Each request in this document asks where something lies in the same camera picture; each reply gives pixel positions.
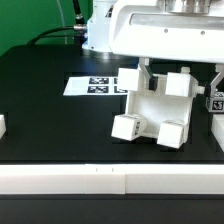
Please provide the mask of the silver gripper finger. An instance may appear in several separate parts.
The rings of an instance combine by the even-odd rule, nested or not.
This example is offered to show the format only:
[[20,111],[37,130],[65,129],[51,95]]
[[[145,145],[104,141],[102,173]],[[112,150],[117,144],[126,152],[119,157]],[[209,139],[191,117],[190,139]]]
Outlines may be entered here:
[[217,75],[210,84],[205,85],[204,95],[206,97],[214,97],[217,85],[224,79],[224,64],[216,64],[215,71]]

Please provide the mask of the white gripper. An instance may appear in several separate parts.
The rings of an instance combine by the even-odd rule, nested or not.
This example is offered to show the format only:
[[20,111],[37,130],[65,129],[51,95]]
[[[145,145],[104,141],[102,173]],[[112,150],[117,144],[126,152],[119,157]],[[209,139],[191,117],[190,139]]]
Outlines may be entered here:
[[140,57],[147,89],[155,91],[149,58],[224,63],[224,0],[118,0],[109,46]]

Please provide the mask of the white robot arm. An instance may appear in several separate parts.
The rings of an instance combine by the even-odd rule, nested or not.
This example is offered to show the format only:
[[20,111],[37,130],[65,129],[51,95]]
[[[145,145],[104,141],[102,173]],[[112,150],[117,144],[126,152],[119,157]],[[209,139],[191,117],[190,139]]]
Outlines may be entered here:
[[214,94],[224,79],[224,0],[93,0],[83,48],[103,58],[214,63]]

